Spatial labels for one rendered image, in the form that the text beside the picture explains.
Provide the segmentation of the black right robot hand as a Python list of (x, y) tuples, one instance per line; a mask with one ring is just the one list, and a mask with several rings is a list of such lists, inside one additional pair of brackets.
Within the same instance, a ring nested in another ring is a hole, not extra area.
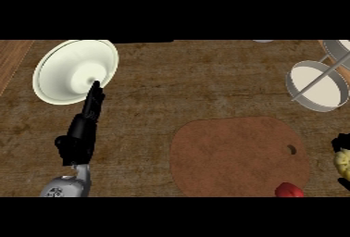
[[(343, 148), (350, 150), (350, 133), (342, 133), (339, 137), (331, 141), (334, 153), (337, 153)], [(350, 192), (350, 181), (342, 176), (339, 178), (339, 183)]]

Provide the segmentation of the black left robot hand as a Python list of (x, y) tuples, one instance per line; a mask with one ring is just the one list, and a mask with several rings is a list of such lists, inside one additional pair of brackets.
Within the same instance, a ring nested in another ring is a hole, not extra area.
[(85, 99), (83, 112), (76, 115), (71, 121), (67, 135), (55, 139), (66, 166), (85, 165), (91, 162), (104, 98), (101, 82), (95, 81)]

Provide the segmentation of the yellow squash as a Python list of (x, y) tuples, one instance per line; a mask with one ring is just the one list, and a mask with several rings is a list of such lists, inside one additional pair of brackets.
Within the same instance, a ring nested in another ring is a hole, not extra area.
[(350, 181), (350, 150), (343, 148), (336, 153), (334, 165), (340, 175)]

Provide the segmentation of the brown wooden cutting board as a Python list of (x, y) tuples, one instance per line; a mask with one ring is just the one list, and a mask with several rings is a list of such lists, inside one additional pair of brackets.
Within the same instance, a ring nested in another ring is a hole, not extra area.
[(309, 157), (299, 134), (272, 117), (216, 118), (178, 130), (170, 168), (188, 196), (272, 196), (288, 182), (309, 181)]

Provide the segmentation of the red vegetable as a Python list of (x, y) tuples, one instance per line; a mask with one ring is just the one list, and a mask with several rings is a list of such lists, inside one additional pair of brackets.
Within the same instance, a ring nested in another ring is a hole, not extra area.
[(305, 191), (290, 182), (284, 182), (275, 190), (275, 195), (278, 197), (303, 197)]

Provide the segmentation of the white round plate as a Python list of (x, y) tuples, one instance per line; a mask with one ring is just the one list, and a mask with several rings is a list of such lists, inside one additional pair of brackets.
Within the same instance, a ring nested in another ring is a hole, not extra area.
[(108, 40), (68, 40), (42, 58), (33, 91), (52, 105), (80, 103), (95, 81), (104, 88), (119, 70), (119, 49)]

